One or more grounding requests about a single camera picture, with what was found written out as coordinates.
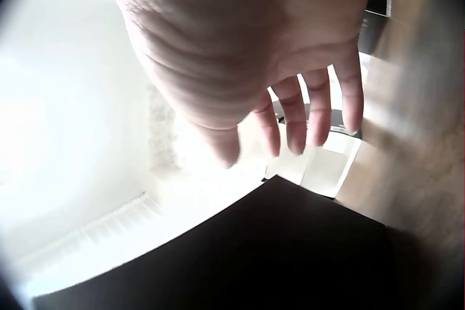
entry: palm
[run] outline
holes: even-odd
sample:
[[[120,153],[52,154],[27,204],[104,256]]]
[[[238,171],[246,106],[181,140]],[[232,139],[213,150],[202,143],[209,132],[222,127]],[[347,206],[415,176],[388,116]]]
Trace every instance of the palm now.
[[[237,124],[252,112],[277,156],[279,133],[266,89],[283,106],[289,148],[302,153],[306,116],[296,74],[311,98],[309,132],[330,127],[327,66],[334,64],[348,129],[363,112],[357,36],[366,0],[117,0],[141,63],[218,157],[239,154]]]

